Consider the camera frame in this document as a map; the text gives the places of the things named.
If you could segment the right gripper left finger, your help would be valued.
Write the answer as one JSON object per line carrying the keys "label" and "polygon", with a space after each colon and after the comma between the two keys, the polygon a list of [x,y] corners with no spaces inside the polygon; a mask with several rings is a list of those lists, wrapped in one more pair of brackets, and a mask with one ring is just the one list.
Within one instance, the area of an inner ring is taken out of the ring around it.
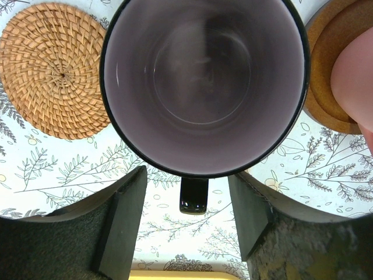
{"label": "right gripper left finger", "polygon": [[128,279],[146,187],[139,166],[48,215],[1,219],[1,278]]}

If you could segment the woven rattan coaster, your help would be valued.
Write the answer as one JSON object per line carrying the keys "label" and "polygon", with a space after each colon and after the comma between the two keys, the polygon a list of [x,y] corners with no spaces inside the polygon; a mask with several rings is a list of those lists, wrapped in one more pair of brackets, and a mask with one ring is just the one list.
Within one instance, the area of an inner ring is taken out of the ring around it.
{"label": "woven rattan coaster", "polygon": [[29,6],[1,36],[1,82],[17,112],[61,139],[90,137],[109,123],[99,85],[103,26],[65,3]]}

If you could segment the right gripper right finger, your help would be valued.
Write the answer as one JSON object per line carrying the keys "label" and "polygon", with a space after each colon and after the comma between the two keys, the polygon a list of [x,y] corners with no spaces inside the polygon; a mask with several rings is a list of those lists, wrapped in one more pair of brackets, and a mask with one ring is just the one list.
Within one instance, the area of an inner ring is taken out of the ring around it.
{"label": "right gripper right finger", "polygon": [[241,172],[228,178],[251,279],[371,279],[372,215],[311,208]]}

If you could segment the purple mug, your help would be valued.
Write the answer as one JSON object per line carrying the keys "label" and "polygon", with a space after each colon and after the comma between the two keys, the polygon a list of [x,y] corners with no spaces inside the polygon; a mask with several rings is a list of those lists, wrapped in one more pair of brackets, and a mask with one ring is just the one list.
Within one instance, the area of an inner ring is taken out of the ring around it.
{"label": "purple mug", "polygon": [[123,1],[100,61],[105,109],[141,159],[181,178],[180,211],[209,180],[272,153],[302,110],[310,53],[291,1]]}

